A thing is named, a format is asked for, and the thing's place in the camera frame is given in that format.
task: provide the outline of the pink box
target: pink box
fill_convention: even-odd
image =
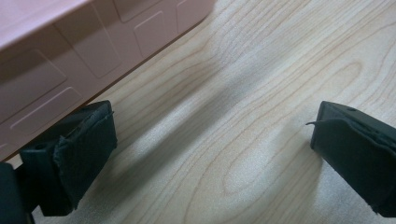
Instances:
[[[215,0],[0,2],[0,161],[201,21]]]

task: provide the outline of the wood grain pattern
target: wood grain pattern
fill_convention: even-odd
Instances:
[[[396,1],[218,0],[102,94],[119,146],[37,223],[394,223],[309,147],[321,101],[396,126]]]

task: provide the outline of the wooden table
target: wooden table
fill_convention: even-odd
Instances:
[[[119,146],[37,223],[395,223],[309,147],[321,101],[396,126],[396,1],[218,0],[99,96]]]

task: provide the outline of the black object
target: black object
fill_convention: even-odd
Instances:
[[[15,172],[2,163],[9,176],[0,178],[9,185],[7,192],[19,189],[19,196],[12,198],[23,204],[24,212],[29,214],[39,205],[44,216],[66,216],[78,207],[117,146],[112,114],[109,101],[86,105],[23,147],[23,165]],[[7,217],[9,203],[3,197],[0,201],[0,217]]]
[[[396,129],[355,108],[322,102],[311,147],[383,217],[396,217]]]

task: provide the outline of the wood grain surface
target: wood grain surface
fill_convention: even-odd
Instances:
[[[309,147],[321,101],[396,126],[396,1],[218,0],[95,101],[119,146],[37,223],[396,223]]]

